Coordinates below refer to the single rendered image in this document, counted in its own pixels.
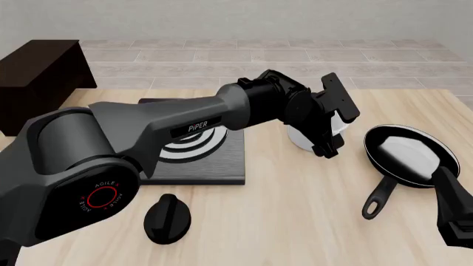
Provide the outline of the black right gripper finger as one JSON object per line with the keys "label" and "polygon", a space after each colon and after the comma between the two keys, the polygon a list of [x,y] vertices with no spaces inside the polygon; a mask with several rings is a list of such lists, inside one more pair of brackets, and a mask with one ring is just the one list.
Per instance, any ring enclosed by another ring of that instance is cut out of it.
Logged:
{"label": "black right gripper finger", "polygon": [[439,166],[432,174],[438,203],[439,222],[473,222],[473,196],[446,167]]}

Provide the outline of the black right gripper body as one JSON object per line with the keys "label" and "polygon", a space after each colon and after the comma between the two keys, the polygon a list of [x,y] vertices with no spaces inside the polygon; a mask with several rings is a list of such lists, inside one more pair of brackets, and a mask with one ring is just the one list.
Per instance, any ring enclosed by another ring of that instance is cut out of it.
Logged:
{"label": "black right gripper body", "polygon": [[458,217],[439,214],[437,227],[446,245],[473,248],[473,214]]}

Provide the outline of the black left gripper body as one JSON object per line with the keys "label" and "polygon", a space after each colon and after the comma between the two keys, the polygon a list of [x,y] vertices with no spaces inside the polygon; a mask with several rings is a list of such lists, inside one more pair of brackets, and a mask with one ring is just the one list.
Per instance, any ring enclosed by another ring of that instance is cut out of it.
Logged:
{"label": "black left gripper body", "polygon": [[311,95],[311,110],[305,124],[305,137],[312,147],[342,147],[344,139],[340,133],[333,134],[332,118],[344,112],[344,99],[333,100],[332,97]]}

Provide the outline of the dark wooden cabinet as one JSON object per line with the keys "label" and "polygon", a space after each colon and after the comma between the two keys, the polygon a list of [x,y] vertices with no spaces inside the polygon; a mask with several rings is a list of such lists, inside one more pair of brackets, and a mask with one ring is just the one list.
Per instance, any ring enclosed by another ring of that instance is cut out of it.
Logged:
{"label": "dark wooden cabinet", "polygon": [[0,132],[15,137],[77,88],[97,88],[78,40],[28,41],[0,60]]}

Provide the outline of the black frying pan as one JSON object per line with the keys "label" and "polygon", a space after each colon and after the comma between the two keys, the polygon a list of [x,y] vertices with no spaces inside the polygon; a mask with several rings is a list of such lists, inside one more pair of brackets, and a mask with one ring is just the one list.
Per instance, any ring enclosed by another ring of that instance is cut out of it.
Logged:
{"label": "black frying pan", "polygon": [[368,220],[377,217],[397,185],[433,188],[432,174],[440,166],[454,177],[460,174],[459,161],[448,146],[409,126],[375,126],[365,134],[364,147],[369,161],[383,174],[361,211]]}

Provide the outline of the flat black stove plate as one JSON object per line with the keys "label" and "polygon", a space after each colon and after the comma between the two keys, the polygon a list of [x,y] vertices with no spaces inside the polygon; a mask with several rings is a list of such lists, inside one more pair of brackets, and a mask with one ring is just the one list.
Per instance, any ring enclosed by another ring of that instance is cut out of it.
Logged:
{"label": "flat black stove plate", "polygon": [[228,130],[214,117],[185,123],[171,136],[180,139],[162,147],[153,175],[140,175],[142,185],[245,184],[243,130]]}

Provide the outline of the round black stove knob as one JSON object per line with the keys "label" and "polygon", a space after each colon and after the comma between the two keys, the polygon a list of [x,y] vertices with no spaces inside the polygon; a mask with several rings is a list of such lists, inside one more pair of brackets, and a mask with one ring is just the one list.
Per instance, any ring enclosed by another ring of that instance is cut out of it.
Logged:
{"label": "round black stove knob", "polygon": [[191,226],[189,207],[174,194],[163,194],[147,211],[144,231],[153,243],[169,245],[182,239]]}

